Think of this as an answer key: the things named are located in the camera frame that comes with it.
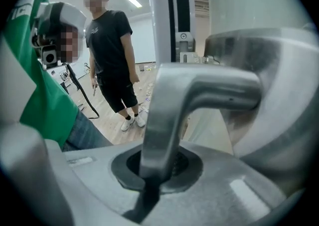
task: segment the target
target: door handle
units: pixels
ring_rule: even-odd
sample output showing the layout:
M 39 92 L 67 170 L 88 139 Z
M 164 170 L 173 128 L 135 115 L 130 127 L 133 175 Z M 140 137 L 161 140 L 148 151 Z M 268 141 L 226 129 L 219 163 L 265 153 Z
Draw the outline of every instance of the door handle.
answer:
M 232 67 L 161 65 L 150 104 L 140 161 L 140 177 L 158 188 L 173 169 L 183 119 L 197 108 L 254 109 L 261 99 L 258 76 Z

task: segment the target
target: fluorescent light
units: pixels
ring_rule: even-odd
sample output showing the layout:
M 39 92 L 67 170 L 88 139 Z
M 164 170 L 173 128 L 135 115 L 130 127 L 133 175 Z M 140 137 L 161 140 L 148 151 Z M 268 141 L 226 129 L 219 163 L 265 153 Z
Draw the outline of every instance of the fluorescent light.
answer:
M 142 7 L 142 5 L 137 0 L 129 0 L 131 3 L 133 3 L 137 8 Z

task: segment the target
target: white logo on black shirt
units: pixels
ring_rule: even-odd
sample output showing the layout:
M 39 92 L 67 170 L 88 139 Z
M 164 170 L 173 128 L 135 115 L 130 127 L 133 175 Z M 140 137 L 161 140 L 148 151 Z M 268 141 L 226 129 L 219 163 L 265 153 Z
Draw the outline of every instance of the white logo on black shirt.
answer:
M 96 33 L 99 29 L 98 28 L 94 28 L 92 29 L 91 33 Z

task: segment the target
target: green fabric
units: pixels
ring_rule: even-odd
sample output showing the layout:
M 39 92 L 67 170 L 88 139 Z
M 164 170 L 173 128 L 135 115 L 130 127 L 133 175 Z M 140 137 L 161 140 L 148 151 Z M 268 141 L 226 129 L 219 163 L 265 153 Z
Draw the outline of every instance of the green fabric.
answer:
M 43 138 L 55 140 L 62 147 L 71 132 L 78 108 L 61 85 L 42 69 L 31 47 L 30 30 L 41 2 L 48 0 L 19 0 L 7 19 L 3 35 L 36 84 L 20 122 L 37 129 Z

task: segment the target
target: camera lens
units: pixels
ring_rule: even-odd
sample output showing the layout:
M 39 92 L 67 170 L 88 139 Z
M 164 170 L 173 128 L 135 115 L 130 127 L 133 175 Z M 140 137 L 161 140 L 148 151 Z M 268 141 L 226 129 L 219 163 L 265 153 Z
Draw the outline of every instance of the camera lens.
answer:
M 48 55 L 46 56 L 46 61 L 47 61 L 48 63 L 51 63 L 53 60 L 54 60 L 54 55 L 53 55 L 53 54 L 48 54 Z

